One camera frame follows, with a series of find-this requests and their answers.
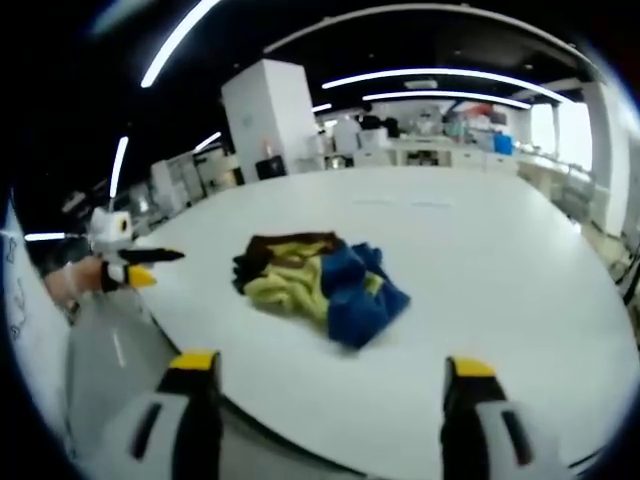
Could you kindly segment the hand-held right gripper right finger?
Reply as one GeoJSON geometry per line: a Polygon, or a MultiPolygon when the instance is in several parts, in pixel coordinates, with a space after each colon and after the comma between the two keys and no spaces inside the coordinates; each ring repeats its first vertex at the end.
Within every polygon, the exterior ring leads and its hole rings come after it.
{"type": "Polygon", "coordinates": [[[440,429],[444,479],[564,479],[555,441],[510,400],[493,368],[474,358],[445,360],[440,429]]]}

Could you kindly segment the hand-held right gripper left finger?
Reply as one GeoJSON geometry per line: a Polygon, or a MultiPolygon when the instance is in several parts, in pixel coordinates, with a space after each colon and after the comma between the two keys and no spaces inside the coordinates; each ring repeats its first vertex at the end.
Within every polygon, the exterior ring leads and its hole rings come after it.
{"type": "Polygon", "coordinates": [[[220,470],[221,354],[178,355],[155,389],[131,400],[105,427],[99,479],[217,479],[220,470]]]}

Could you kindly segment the person's left hand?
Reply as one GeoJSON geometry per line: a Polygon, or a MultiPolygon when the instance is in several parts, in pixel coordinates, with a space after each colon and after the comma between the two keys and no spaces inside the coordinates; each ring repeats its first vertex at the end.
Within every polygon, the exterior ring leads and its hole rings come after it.
{"type": "Polygon", "coordinates": [[[49,272],[43,283],[53,302],[69,313],[86,293],[103,290],[102,270],[103,261],[99,257],[87,256],[49,272]]]}

